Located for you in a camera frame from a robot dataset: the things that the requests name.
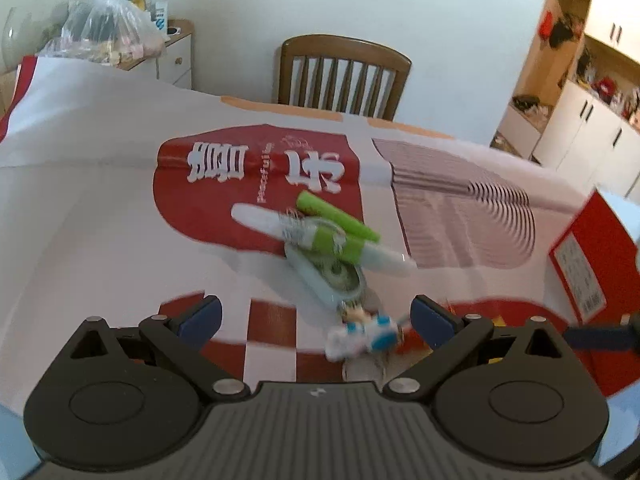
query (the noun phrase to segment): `red hanging item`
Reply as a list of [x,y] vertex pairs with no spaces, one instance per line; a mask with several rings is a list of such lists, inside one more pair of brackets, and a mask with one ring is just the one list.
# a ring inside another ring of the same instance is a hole
[[551,31],[554,28],[554,16],[550,10],[548,10],[545,14],[545,18],[540,23],[540,27],[538,28],[538,35],[542,41],[547,41],[551,36]]

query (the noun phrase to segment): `cabinet handle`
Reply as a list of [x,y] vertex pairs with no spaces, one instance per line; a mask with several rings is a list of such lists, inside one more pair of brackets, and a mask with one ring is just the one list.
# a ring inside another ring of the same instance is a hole
[[613,140],[613,147],[616,147],[616,144],[618,143],[618,141],[620,140],[620,135],[622,135],[622,128],[620,128],[618,134],[616,135],[616,138]]

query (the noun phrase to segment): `green tube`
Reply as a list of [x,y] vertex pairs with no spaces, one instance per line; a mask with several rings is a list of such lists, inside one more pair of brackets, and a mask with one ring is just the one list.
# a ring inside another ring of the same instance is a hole
[[322,218],[335,222],[343,228],[347,234],[375,243],[380,241],[379,233],[368,228],[357,218],[354,218],[308,191],[303,191],[298,195],[296,207],[305,214],[321,216]]

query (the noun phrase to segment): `white label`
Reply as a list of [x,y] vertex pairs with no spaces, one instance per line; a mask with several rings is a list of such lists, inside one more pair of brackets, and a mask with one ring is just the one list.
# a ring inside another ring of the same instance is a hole
[[580,318],[587,322],[603,310],[607,302],[596,274],[573,233],[558,245],[554,256],[578,306]]

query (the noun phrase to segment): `plastic bag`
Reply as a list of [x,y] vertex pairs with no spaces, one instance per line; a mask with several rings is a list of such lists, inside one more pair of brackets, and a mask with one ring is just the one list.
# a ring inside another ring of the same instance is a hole
[[164,37],[150,15],[129,0],[71,0],[60,37],[39,55],[117,65],[163,50]]

